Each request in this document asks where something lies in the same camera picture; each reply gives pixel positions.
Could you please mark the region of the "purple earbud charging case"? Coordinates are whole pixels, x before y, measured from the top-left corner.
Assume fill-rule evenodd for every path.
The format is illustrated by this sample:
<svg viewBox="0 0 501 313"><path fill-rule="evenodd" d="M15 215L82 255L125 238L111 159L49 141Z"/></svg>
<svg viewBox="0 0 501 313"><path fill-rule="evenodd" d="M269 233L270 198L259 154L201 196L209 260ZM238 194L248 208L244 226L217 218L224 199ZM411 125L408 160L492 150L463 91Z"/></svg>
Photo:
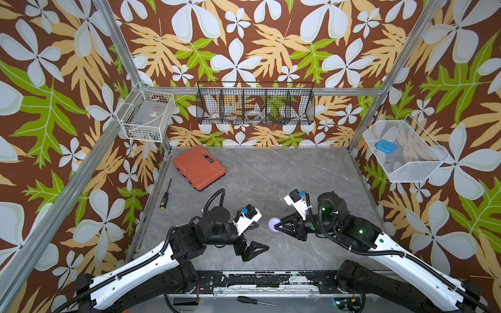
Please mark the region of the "purple earbud charging case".
<svg viewBox="0 0 501 313"><path fill-rule="evenodd" d="M271 218L269 221L268 221L268 227L269 229L272 231L272 232L275 232L275 233L278 233L279 231L275 228L276 225L278 225L280 223L280 219L278 218Z"/></svg>

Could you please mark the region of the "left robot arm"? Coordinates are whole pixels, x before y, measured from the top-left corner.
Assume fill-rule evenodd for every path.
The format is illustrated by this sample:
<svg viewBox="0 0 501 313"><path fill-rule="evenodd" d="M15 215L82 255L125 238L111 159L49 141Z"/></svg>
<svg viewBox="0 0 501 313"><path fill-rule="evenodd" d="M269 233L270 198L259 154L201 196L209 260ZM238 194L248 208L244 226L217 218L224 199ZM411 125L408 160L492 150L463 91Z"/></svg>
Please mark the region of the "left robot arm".
<svg viewBox="0 0 501 313"><path fill-rule="evenodd" d="M109 309L149 279L201 256L209 245L233 246L236 256L244 262L268 251L269 246L255 241L248 243L244 236L246 230L258 227L262 218L260 210L249 204L239 208L235 218L231 219L224 207L225 194L225 189L216 191L199 216L184 225L171 227L165 240L141 257L94 277L88 287L57 306L55 312L63 312L73 305L83 307L85 303L89 303L92 309Z"/></svg>

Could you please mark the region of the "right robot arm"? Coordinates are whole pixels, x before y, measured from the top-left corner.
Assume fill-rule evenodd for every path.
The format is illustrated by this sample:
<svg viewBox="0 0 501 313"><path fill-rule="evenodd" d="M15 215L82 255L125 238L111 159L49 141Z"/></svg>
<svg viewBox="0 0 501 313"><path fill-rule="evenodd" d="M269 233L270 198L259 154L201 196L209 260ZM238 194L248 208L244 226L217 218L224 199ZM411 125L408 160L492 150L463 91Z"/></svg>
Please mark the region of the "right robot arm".
<svg viewBox="0 0 501 313"><path fill-rule="evenodd" d="M315 213L307 192L293 190L284 200L296 211L271 223L274 231L300 241L314 233L352 254L381 263L403 279L380 279L359 264L345 261L337 273L344 288L375 293L413 312L490 312L480 301L481 291L474 283L440 272L375 224L351 215L345 200L333 191L319 195Z"/></svg>

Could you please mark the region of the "red plastic tool case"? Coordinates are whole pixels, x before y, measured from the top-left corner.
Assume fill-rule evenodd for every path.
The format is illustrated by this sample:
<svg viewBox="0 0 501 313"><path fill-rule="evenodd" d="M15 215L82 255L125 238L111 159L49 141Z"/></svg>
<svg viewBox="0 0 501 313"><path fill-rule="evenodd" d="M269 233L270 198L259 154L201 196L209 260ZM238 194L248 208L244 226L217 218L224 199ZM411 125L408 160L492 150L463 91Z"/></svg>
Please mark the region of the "red plastic tool case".
<svg viewBox="0 0 501 313"><path fill-rule="evenodd" d="M226 174L226 168L202 146L174 159L175 168L197 191L202 191Z"/></svg>

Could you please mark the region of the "black screwdriver front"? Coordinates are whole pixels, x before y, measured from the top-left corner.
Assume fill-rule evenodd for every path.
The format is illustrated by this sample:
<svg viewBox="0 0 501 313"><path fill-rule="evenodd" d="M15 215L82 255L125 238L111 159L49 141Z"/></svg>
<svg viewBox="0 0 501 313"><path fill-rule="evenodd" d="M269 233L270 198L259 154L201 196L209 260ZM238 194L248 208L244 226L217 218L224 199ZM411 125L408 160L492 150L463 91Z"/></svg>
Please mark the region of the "black screwdriver front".
<svg viewBox="0 0 501 313"><path fill-rule="evenodd" d="M237 297L237 301L240 302L240 303L244 303L244 304L266 305L266 306L276 307L276 304L262 302L262 301L259 301L257 299L253 299L253 298L246 297L246 296L238 296Z"/></svg>

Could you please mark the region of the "black yellow screwdriver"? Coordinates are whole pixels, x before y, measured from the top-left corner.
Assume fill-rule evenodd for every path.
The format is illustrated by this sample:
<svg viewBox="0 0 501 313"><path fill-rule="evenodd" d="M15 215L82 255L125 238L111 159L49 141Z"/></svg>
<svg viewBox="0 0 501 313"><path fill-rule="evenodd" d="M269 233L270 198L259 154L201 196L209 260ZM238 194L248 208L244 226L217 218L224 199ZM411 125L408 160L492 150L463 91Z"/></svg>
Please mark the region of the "black yellow screwdriver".
<svg viewBox="0 0 501 313"><path fill-rule="evenodd" d="M160 201L160 209L163 210L163 209L166 209L166 205L167 205L167 202L168 202L168 198L169 198L169 190L170 190L170 185L172 183L172 179L169 180L169 183L168 183L168 186L167 186L167 190L166 192L164 193L161 201Z"/></svg>

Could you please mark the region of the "blue object in basket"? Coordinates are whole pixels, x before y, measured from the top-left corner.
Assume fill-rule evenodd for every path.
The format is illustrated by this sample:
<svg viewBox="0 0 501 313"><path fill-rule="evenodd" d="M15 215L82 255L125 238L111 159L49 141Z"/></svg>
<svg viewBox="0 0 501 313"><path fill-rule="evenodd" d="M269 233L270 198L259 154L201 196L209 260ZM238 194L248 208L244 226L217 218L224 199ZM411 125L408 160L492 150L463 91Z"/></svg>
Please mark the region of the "blue object in basket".
<svg viewBox="0 0 501 313"><path fill-rule="evenodd" d="M382 151L386 155L390 155L393 153L396 149L396 145L394 143L391 143L387 140L381 140L376 144L376 148L379 151Z"/></svg>

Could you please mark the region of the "white mesh basket right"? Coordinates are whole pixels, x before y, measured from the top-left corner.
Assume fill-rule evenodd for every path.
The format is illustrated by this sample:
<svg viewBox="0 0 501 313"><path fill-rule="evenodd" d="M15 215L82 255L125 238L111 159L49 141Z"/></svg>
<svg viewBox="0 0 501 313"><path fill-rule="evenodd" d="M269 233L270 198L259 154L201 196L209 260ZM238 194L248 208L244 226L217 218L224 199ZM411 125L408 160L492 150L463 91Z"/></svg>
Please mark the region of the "white mesh basket right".
<svg viewBox="0 0 501 313"><path fill-rule="evenodd" d="M363 133L363 139L391 183L422 183L450 156L410 115L403 120L376 121ZM386 155L377 150L381 140L394 143L395 151Z"/></svg>

